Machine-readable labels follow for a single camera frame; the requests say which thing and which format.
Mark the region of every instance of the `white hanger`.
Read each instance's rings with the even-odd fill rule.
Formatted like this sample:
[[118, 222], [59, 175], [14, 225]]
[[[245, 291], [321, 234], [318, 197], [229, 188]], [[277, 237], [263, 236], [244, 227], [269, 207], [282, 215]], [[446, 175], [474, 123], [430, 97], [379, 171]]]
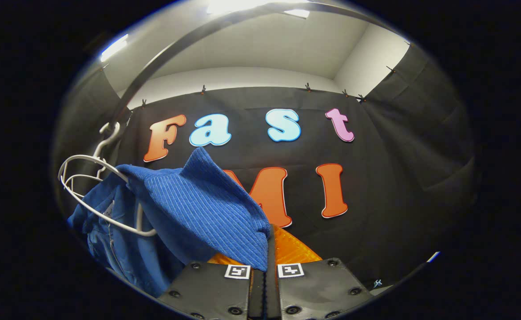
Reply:
[[[108, 126], [109, 126], [109, 123], [107, 122], [102, 128], [100, 128], [99, 132], [102, 133]], [[144, 213], [144, 210], [142, 209], [142, 205], [140, 203], [138, 203], [138, 209], [136, 211], [136, 228], [133, 228], [133, 227], [130, 227], [123, 223], [120, 223], [108, 216], [105, 216], [104, 214], [102, 214], [102, 213], [98, 212], [97, 210], [95, 210], [94, 208], [90, 207], [88, 204], [86, 204], [81, 199], [84, 196], [81, 194], [78, 194], [77, 192], [75, 192], [73, 190], [74, 178], [81, 176], [81, 177], [89, 178], [92, 180], [97, 180], [100, 182], [100, 181], [102, 181], [102, 179], [100, 178], [100, 173], [103, 172], [107, 168], [112, 173], [116, 174], [122, 180], [124, 180], [124, 181], [126, 181], [126, 183], [128, 183], [128, 178], [124, 174], [120, 173], [116, 168], [114, 168], [110, 164], [107, 164], [106, 160], [104, 160], [104, 159], [101, 160], [99, 157], [102, 147], [104, 147], [105, 145], [107, 145], [107, 144], [111, 143], [113, 140], [115, 140], [116, 137], [118, 136], [118, 131], [120, 131], [120, 124], [117, 122], [116, 125], [114, 126], [114, 132], [112, 132], [112, 134], [110, 135], [110, 137], [108, 139], [102, 140], [102, 142], [100, 142], [100, 144], [98, 144], [98, 146], [96, 146], [96, 150], [94, 151], [94, 154], [92, 156], [87, 156], [85, 154], [77, 154], [75, 156], [70, 156], [69, 158], [67, 158], [67, 160], [65, 160], [63, 162], [63, 164], [61, 164], [61, 167], [59, 168], [59, 173], [57, 174], [57, 176], [59, 177], [61, 184], [63, 184], [63, 187], [65, 188], [65, 190], [67, 190], [69, 192], [69, 194], [71, 196], [73, 196], [73, 198], [75, 198], [75, 200], [77, 200], [81, 205], [83, 205], [85, 208], [87, 208], [90, 212], [96, 214], [97, 216], [101, 217], [102, 219], [108, 221], [109, 223], [116, 225], [117, 227], [121, 227], [122, 229], [136, 233], [136, 235], [150, 237], [150, 236], [155, 235], [157, 233], [157, 231], [155, 231], [155, 229], [151, 229], [150, 231], [142, 231], [142, 215]], [[88, 176], [86, 174], [75, 174], [73, 176], [70, 176], [69, 178], [66, 178], [67, 177], [67, 164], [69, 163], [69, 161], [76, 160], [76, 159], [91, 160], [95, 164], [100, 164], [102, 166], [102, 168], [96, 172], [96, 176]]]

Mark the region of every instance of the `ceiling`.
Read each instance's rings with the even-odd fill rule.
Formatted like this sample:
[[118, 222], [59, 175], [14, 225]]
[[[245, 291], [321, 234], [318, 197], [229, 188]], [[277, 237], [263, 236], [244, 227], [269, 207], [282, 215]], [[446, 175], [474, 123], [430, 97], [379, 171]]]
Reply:
[[[206, 13], [209, 1], [178, 2], [127, 31], [128, 44], [104, 62], [115, 91], [172, 42], [218, 17]], [[307, 19], [269, 14], [226, 27], [174, 57], [153, 77], [217, 67], [267, 67], [333, 79], [363, 35], [368, 22], [327, 12]]]

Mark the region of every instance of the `black metal rod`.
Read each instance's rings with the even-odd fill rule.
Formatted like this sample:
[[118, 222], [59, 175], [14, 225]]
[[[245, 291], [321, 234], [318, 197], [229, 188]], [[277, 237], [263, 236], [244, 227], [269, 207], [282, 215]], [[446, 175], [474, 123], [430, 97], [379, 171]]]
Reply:
[[352, 10], [348, 10], [345, 8], [339, 8], [336, 6], [331, 6], [329, 4], [316, 4], [314, 2], [300, 3], [300, 4], [265, 4], [263, 6], [258, 6], [255, 8], [250, 8], [248, 10], [241, 10], [238, 12], [232, 12], [226, 14], [225, 16], [221, 16], [216, 18], [215, 20], [211, 20], [207, 24], [204, 24], [188, 34], [181, 37], [179, 40], [173, 42], [169, 46], [165, 47], [160, 53], [158, 53], [154, 59], [152, 59], [139, 75], [132, 81], [130, 86], [124, 91], [124, 95], [118, 102], [116, 106], [116, 110], [114, 111], [114, 115], [112, 116], [111, 127], [114, 127], [114, 124], [122, 117], [124, 112], [128, 109], [128, 103], [134, 98], [134, 95], [141, 89], [141, 87], [150, 79], [150, 77], [158, 71], [163, 65], [165, 65], [168, 61], [173, 59], [176, 55], [178, 55], [181, 51], [195, 44], [199, 40], [209, 36], [219, 30], [223, 30], [226, 27], [229, 27], [232, 24], [238, 24], [238, 22], [243, 22], [252, 18], [256, 18], [258, 16], [265, 16], [267, 14], [284, 12], [287, 10], [308, 10], [311, 12], [330, 12], [335, 14], [340, 14], [342, 16], [351, 16], [353, 18], [357, 18], [363, 21], [370, 22], [371, 24], [376, 24], [382, 28], [385, 28], [395, 34], [398, 32], [394, 31], [387, 25], [383, 24], [379, 20], [375, 18], [371, 18], [370, 16], [366, 16], [360, 12], [354, 12]]

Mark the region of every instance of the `blue cloth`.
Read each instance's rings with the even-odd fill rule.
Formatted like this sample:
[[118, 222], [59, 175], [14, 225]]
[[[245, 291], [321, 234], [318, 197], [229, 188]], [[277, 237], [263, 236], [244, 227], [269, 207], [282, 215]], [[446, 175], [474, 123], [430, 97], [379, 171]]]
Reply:
[[[136, 199], [126, 182], [114, 174], [94, 187], [83, 200], [101, 213], [112, 204], [108, 212], [112, 219], [134, 225]], [[163, 294], [183, 269], [183, 263], [159, 239], [116, 227], [82, 205], [77, 206], [68, 223], [78, 232], [87, 234], [88, 249], [97, 261], [152, 296]], [[151, 225], [143, 219], [143, 230], [149, 229], [152, 229]]]
[[68, 224], [87, 235], [90, 253], [106, 267], [155, 297], [185, 264], [207, 261], [217, 252], [266, 271], [266, 215], [204, 148], [193, 151], [183, 168], [116, 168], [128, 176], [128, 184], [110, 174], [83, 201], [131, 227], [139, 201], [144, 208], [142, 230], [155, 228], [159, 237], [136, 235], [77, 205]]
[[207, 261], [220, 252], [266, 271], [270, 223], [250, 195], [223, 172], [204, 148], [183, 168], [116, 167], [140, 199], [159, 237], [181, 262]]

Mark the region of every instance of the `white wall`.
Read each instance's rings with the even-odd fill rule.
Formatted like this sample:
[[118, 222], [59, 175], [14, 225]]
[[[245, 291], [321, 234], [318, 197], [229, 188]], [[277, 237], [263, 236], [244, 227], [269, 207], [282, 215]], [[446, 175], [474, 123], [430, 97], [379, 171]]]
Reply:
[[[308, 75], [296, 71], [256, 67], [225, 67], [200, 69], [174, 73], [150, 79], [136, 93], [128, 108], [140, 107], [142, 99], [146, 103], [166, 98], [201, 91], [203, 85], [207, 90], [240, 88], [240, 87], [291, 87], [303, 88], [310, 83], [314, 90], [341, 93], [334, 81], [324, 77]], [[118, 92], [122, 97], [124, 91]]]
[[405, 39], [374, 24], [369, 24], [351, 55], [335, 75], [340, 89], [349, 95], [366, 96], [390, 73], [409, 46]]

